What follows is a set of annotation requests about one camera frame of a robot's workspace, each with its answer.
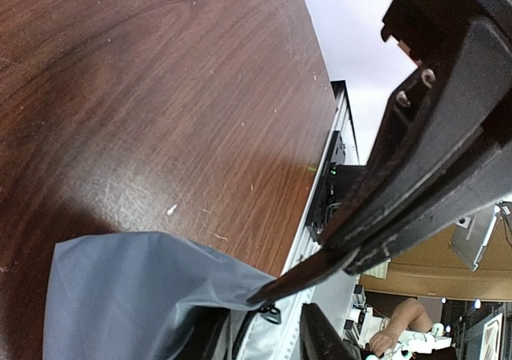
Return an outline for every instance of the white wall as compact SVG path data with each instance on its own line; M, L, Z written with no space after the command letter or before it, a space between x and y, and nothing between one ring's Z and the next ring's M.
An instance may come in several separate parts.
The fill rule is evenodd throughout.
M346 80L362 162L388 97L415 68L396 41L381 40L392 0L306 0L330 80Z

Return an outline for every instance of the hand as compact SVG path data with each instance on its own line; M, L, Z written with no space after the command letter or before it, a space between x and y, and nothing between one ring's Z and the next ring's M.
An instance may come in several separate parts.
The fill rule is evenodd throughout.
M385 328L371 338L370 350L380 358L388 349L394 350L397 342L398 335L392 330Z

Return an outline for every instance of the screw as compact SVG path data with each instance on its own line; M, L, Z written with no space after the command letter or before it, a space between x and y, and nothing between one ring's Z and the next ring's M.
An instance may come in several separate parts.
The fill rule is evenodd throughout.
M435 84L435 73L432 70L429 70L428 68L426 70L423 70L422 80L423 84L425 84L429 88L432 88L432 86Z
M404 108L410 108L410 101L407 98L406 92L403 90L397 93L397 102Z

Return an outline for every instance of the gray fabric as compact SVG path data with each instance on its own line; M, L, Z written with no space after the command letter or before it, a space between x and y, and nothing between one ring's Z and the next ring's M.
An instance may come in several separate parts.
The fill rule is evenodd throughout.
M168 234L108 234L57 244L43 359L171 359L198 307L253 310L247 298L271 279Z

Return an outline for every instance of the wooden table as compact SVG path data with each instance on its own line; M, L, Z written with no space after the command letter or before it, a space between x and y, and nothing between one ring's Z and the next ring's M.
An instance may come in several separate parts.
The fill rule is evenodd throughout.
M56 242L160 230L279 274L336 107L303 0L0 7L0 358L41 357Z

